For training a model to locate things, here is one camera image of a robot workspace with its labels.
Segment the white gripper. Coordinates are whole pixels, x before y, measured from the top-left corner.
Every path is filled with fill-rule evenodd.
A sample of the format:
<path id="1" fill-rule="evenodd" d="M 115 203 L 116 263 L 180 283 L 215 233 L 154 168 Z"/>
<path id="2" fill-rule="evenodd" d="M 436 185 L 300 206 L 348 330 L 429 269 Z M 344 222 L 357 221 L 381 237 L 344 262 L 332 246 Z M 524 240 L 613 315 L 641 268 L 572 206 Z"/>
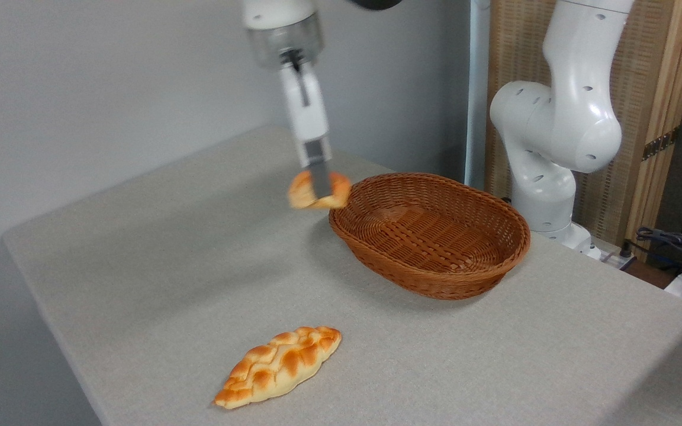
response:
<path id="1" fill-rule="evenodd" d="M 286 64 L 279 75 L 300 165 L 310 172 L 315 197 L 331 196 L 332 183 L 326 161 L 332 159 L 332 151 L 319 79 L 311 63 L 301 64 L 299 70 Z"/>

